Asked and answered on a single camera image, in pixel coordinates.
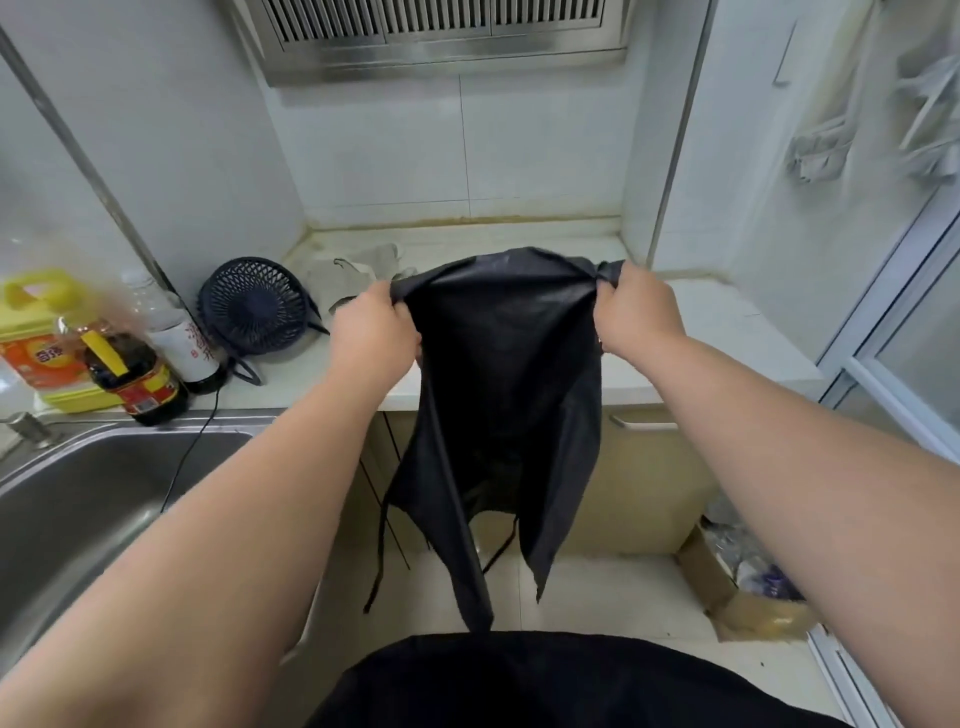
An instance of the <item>kitchen cabinet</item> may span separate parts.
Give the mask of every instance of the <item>kitchen cabinet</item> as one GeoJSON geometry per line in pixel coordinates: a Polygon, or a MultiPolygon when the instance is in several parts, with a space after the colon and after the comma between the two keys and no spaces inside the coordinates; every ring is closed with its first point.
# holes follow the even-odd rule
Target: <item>kitchen cabinet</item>
{"type": "MultiPolygon", "coordinates": [[[[416,418],[415,412],[377,415],[365,451],[378,454],[384,492],[416,418]]],[[[604,408],[600,454],[561,553],[674,553],[716,493],[713,474],[665,407],[604,408]]],[[[391,509],[391,519],[394,514],[404,547],[407,541],[422,547],[416,527],[391,509]]],[[[510,515],[483,513],[470,528],[480,551],[491,553],[512,525],[510,515]]]]}
{"type": "Polygon", "coordinates": [[[344,501],[335,544],[344,548],[370,548],[376,544],[380,508],[362,465],[357,466],[344,501]]]}

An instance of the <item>tile floor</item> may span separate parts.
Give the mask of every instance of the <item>tile floor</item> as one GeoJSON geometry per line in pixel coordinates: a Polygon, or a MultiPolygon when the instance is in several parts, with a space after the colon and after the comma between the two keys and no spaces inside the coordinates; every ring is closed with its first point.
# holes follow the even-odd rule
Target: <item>tile floor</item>
{"type": "MultiPolygon", "coordinates": [[[[281,670],[263,728],[300,728],[340,673],[366,654],[412,634],[464,630],[449,577],[431,552],[387,552],[369,615],[362,607],[376,572],[370,551],[335,548],[309,644],[281,670]]],[[[494,629],[541,629],[642,638],[738,672],[792,705],[843,714],[806,643],[722,643],[667,556],[557,561],[540,604],[520,557],[487,575],[494,629]]]]}

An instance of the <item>faucet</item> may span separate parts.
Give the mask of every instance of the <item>faucet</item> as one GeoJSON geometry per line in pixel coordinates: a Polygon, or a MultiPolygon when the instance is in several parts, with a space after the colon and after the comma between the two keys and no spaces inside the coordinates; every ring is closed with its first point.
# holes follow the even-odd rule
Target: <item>faucet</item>
{"type": "Polygon", "coordinates": [[[8,426],[20,437],[33,443],[39,449],[49,448],[57,443],[57,435],[29,412],[15,412],[0,423],[8,426]]]}

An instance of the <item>hand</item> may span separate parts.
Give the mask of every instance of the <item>hand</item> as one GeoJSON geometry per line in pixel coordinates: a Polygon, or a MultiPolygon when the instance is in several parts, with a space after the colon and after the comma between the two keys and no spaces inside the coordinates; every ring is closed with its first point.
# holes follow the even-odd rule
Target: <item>hand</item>
{"type": "Polygon", "coordinates": [[[406,303],[393,305],[390,283],[379,280],[337,309],[330,332],[330,372],[386,396],[410,371],[419,347],[410,309],[406,303]]]}
{"type": "Polygon", "coordinates": [[[605,280],[597,283],[593,323],[604,351],[638,369],[645,351],[686,336],[673,289],[629,260],[623,263],[616,288],[605,280]]]}

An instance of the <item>range hood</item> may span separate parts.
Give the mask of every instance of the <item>range hood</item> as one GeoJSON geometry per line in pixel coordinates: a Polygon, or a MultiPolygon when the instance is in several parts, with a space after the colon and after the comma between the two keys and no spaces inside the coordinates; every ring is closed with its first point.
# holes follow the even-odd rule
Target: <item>range hood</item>
{"type": "Polygon", "coordinates": [[[622,61],[640,0],[233,0],[270,85],[622,61]]]}

